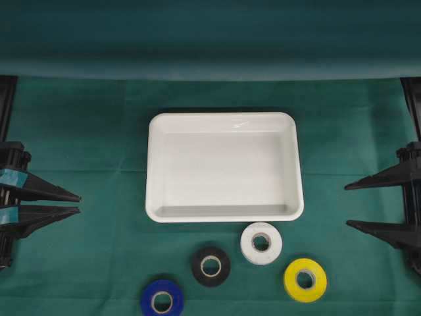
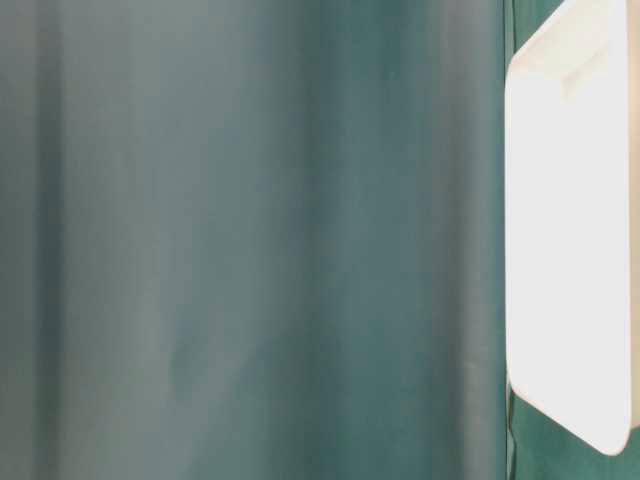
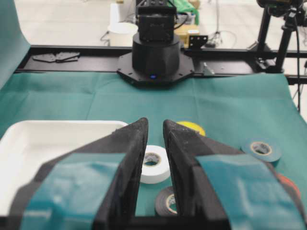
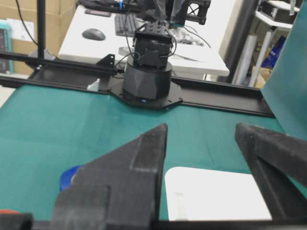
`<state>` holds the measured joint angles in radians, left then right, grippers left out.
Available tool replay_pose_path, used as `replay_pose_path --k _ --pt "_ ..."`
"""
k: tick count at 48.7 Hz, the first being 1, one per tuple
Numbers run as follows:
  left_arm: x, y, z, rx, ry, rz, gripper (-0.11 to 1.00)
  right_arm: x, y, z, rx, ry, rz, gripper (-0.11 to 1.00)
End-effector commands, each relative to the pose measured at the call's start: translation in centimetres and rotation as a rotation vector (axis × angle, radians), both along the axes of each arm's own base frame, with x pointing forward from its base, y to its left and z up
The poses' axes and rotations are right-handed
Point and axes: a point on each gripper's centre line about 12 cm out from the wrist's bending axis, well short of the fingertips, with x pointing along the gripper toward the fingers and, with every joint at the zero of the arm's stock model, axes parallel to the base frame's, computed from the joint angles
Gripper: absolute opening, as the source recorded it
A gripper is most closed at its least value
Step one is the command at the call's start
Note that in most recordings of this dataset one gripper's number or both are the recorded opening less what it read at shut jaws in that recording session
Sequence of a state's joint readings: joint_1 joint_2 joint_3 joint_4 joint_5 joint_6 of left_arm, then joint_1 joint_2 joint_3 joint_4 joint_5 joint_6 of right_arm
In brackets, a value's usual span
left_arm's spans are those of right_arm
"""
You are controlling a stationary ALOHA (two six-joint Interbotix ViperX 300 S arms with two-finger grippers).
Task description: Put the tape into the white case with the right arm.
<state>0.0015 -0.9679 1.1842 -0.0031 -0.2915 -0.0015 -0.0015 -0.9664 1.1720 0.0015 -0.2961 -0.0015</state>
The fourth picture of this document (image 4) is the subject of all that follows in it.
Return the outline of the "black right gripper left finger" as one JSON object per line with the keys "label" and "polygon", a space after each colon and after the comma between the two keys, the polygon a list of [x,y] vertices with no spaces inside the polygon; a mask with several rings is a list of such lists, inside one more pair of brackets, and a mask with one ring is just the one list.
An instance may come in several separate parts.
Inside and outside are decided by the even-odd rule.
{"label": "black right gripper left finger", "polygon": [[159,218],[165,123],[79,168],[52,213],[54,230],[148,230]]}

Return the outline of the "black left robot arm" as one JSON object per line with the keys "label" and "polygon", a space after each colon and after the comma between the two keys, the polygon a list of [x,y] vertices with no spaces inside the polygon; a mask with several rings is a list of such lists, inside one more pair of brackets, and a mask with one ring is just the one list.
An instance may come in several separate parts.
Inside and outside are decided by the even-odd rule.
{"label": "black left robot arm", "polygon": [[176,39],[169,29],[184,27],[186,21],[204,25],[211,2],[209,0],[141,0],[141,19],[146,23],[136,29],[134,51],[125,66],[121,97],[128,103],[165,106],[181,102],[170,98],[180,87],[173,89],[172,65],[168,58],[175,54]]}

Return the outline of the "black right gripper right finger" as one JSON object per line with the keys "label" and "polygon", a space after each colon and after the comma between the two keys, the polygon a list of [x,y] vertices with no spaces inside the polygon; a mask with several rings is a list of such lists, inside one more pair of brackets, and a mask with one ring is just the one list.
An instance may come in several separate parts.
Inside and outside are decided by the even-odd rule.
{"label": "black right gripper right finger", "polygon": [[238,123],[235,141],[273,219],[306,219],[307,199],[291,182],[307,184],[307,142]]}

